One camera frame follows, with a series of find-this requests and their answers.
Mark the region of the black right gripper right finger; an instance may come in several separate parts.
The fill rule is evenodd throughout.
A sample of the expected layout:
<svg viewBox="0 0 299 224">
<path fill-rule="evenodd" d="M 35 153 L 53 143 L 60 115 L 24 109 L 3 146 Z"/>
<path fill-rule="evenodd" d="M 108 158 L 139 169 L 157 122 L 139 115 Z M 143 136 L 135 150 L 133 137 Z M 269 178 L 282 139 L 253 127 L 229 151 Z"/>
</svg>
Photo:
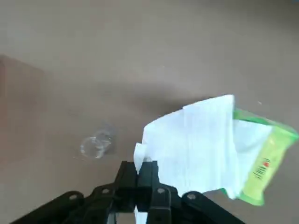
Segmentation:
<svg viewBox="0 0 299 224">
<path fill-rule="evenodd" d="M 196 191 L 178 195 L 161 184 L 156 161 L 143 162 L 137 178 L 137 209 L 147 224 L 243 224 L 244 222 Z"/>
</svg>

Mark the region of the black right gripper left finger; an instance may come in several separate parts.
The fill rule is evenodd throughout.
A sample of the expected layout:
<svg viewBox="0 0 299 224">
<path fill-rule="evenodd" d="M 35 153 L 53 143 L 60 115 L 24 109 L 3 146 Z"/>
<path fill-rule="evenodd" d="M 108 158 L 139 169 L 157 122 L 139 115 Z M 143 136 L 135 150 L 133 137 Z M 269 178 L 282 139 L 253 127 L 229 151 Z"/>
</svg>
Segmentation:
<svg viewBox="0 0 299 224">
<path fill-rule="evenodd" d="M 89 196 L 68 191 L 28 214 L 15 224 L 115 224 L 117 214 L 133 212 L 137 172 L 123 161 L 113 183 L 97 186 Z"/>
</svg>

